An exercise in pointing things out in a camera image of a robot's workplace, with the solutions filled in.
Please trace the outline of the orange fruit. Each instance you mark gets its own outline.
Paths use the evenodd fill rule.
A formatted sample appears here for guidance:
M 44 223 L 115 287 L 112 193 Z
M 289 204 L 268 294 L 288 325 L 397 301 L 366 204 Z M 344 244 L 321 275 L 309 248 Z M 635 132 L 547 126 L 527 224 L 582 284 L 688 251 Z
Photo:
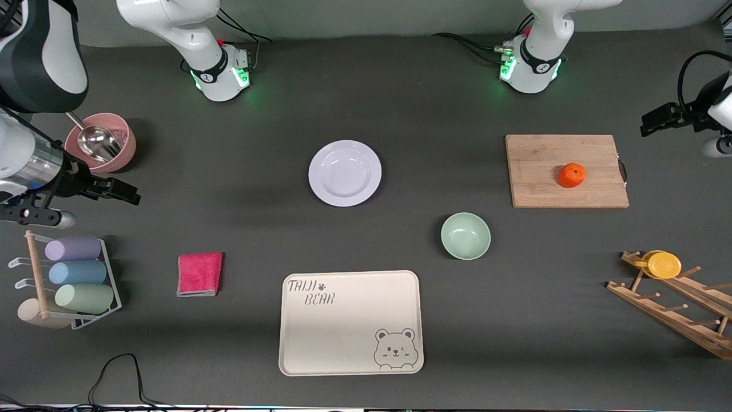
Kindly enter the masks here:
M 575 188 L 586 179 L 586 169 L 578 163 L 569 163 L 561 167 L 557 174 L 557 182 L 564 188 Z

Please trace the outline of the white round plate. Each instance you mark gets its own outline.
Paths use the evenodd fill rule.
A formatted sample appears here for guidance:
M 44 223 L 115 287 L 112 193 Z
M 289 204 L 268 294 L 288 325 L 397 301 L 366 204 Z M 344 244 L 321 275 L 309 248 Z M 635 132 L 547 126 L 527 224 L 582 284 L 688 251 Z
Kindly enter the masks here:
M 365 203 L 381 184 L 377 153 L 358 141 L 343 139 L 323 146 L 308 168 L 309 187 L 321 201 L 338 208 Z

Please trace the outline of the pink bowl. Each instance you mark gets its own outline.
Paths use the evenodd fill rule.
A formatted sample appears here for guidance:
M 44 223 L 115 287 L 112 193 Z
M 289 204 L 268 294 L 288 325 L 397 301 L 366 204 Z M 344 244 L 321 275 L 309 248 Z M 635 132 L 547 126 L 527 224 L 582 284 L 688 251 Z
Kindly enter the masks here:
M 81 159 L 81 161 L 84 161 L 92 172 L 102 174 L 118 172 L 131 162 L 137 149 L 137 141 L 135 133 L 133 133 L 130 125 L 128 125 L 125 119 L 117 114 L 101 113 L 86 117 L 84 119 L 84 123 L 99 125 L 110 130 L 120 143 L 120 154 L 105 164 L 99 163 L 95 159 L 87 156 L 87 154 L 84 153 L 78 145 L 77 139 L 81 132 L 79 127 L 71 129 L 68 136 L 66 136 L 63 148 L 65 148 L 67 152 L 72 156 Z

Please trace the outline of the metal scoop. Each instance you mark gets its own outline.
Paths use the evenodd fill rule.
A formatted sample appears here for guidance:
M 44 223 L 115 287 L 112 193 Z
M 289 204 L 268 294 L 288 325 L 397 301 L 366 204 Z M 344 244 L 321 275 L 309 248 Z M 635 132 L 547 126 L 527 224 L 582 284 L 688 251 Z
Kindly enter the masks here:
M 73 112 L 65 114 L 80 128 L 77 144 L 84 154 L 100 164 L 107 164 L 120 154 L 121 146 L 110 130 L 88 124 Z

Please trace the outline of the purple cup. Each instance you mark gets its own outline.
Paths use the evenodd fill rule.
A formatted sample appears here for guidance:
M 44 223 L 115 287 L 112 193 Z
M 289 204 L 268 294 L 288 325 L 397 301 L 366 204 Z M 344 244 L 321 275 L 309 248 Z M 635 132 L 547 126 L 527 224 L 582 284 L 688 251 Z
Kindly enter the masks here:
M 53 262 L 96 260 L 101 252 L 100 240 L 94 236 L 58 238 L 45 246 L 45 256 Z

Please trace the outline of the blue cup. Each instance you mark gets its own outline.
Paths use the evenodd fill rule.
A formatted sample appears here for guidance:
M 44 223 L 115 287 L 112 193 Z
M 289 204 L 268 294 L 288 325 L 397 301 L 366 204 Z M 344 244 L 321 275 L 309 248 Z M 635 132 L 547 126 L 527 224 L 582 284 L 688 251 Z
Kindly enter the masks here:
M 107 277 L 107 266 L 100 260 L 70 260 L 58 262 L 48 271 L 53 284 L 103 284 Z

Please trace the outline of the pink folded cloth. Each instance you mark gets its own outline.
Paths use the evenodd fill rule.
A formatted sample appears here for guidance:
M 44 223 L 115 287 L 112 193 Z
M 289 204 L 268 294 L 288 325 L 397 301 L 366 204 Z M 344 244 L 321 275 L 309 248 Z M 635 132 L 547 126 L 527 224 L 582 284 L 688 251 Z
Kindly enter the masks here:
M 223 260 L 222 251 L 179 256 L 176 296 L 216 296 L 220 289 Z

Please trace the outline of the wooden rack rod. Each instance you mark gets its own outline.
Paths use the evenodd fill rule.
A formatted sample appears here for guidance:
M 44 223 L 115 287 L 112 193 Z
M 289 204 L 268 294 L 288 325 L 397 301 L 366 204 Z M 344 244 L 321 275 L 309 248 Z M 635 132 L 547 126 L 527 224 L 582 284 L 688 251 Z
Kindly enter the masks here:
M 29 249 L 29 258 L 34 276 L 35 290 L 39 305 L 39 315 L 42 320 L 47 320 L 50 318 L 50 315 L 48 314 L 47 297 L 40 268 L 40 259 L 35 242 L 35 235 L 31 230 L 26 230 L 25 238 Z

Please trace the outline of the green cup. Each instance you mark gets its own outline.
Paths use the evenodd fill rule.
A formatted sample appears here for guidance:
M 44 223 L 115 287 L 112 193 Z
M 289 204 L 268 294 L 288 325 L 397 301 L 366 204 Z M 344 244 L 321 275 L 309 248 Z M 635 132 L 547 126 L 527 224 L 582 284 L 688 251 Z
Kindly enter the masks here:
M 55 292 L 54 300 L 66 310 L 101 315 L 112 306 L 114 294 L 106 284 L 66 284 Z

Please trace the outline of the wooden cutting board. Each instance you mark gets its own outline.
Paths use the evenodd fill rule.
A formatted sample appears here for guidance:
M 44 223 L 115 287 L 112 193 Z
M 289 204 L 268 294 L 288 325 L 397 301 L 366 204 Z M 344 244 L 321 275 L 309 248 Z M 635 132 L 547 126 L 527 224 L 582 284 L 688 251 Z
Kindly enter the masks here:
M 515 208 L 629 207 L 614 136 L 509 134 L 505 143 Z M 558 181 L 560 170 L 570 163 L 586 170 L 586 179 L 575 188 L 565 188 Z

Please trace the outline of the yellow mug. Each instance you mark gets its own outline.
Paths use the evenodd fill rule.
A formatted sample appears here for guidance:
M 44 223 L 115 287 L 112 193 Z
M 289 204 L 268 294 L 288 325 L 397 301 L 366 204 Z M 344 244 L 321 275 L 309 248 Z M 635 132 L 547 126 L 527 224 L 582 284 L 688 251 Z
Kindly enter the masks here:
M 672 279 L 681 273 L 682 263 L 668 251 L 649 251 L 637 262 L 638 268 L 652 279 Z

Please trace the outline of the beige cup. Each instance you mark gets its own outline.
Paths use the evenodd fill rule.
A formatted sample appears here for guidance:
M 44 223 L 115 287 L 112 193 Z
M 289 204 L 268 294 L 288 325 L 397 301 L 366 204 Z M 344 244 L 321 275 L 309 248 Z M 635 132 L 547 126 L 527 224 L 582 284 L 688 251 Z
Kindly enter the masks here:
M 18 318 L 22 321 L 34 326 L 40 326 L 51 329 L 61 329 L 69 327 L 74 320 L 68 318 L 48 318 L 42 319 L 40 315 L 40 305 L 37 298 L 29 298 L 21 303 L 17 310 Z

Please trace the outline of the wooden mug rack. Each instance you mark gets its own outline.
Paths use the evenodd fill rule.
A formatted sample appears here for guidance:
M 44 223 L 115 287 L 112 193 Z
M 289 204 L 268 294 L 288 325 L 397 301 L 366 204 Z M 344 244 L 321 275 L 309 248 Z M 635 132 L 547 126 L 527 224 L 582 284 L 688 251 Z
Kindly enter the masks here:
M 620 260 L 632 266 L 638 272 L 637 276 L 630 285 L 623 282 L 607 282 L 606 289 L 715 357 L 732 361 L 732 282 L 703 284 L 692 277 L 701 270 L 700 266 L 684 269 L 683 265 L 681 273 L 675 278 L 652 279 L 638 268 L 637 262 L 646 253 L 648 251 L 622 251 L 619 255 Z M 682 315 L 682 311 L 689 307 L 687 303 L 665 307 L 657 302 L 661 293 L 638 292 L 643 279 L 662 283 L 672 292 L 695 303 L 714 317 L 710 320 L 692 320 Z

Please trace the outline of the green bowl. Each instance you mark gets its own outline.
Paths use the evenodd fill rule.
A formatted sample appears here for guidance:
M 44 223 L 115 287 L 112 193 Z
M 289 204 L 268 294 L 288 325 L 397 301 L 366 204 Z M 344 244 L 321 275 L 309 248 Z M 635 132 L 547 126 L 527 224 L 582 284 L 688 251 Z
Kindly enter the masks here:
M 441 243 L 453 258 L 476 260 L 491 247 L 492 234 L 488 224 L 473 213 L 448 216 L 441 227 Z

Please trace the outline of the cream bear print tray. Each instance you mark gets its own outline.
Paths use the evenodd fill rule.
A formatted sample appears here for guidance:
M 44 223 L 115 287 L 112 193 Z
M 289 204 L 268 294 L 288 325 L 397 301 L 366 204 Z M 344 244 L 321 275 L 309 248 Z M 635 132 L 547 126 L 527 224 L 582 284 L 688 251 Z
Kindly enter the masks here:
M 423 364 L 419 278 L 412 271 L 290 274 L 283 281 L 284 375 L 413 374 Z

